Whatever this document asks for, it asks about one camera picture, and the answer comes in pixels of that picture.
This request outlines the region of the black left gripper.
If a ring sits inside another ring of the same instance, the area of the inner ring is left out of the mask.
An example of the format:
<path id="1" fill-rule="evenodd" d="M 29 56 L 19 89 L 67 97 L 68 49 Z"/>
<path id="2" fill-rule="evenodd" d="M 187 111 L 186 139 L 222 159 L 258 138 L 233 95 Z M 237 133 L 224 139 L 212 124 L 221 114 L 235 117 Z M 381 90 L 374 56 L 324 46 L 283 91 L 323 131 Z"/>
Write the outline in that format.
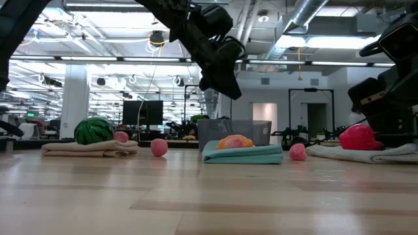
<path id="1" fill-rule="evenodd" d="M 189 18 L 174 22 L 169 39 L 180 40 L 202 70 L 208 71 L 199 82 L 201 91 L 209 88 L 237 100 L 242 92 L 234 67 L 245 54 L 244 45 L 228 32 L 233 19 L 226 12 L 192 12 Z"/>

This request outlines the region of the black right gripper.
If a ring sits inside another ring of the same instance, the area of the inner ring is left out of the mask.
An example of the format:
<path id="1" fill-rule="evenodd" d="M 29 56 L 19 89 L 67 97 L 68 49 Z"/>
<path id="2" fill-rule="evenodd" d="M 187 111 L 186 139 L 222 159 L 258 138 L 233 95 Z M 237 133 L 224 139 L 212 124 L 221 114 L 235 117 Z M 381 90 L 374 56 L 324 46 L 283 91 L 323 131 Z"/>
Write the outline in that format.
<path id="1" fill-rule="evenodd" d="M 367 122 L 374 132 L 376 141 L 382 142 L 386 133 L 384 119 L 379 116 L 387 116 L 388 141 L 396 144 L 397 113 L 396 104 L 393 101 L 393 87 L 397 82 L 397 72 L 386 70 L 377 78 L 367 78 L 348 90 L 348 95 L 353 104 L 356 104 L 361 112 L 368 116 Z"/>

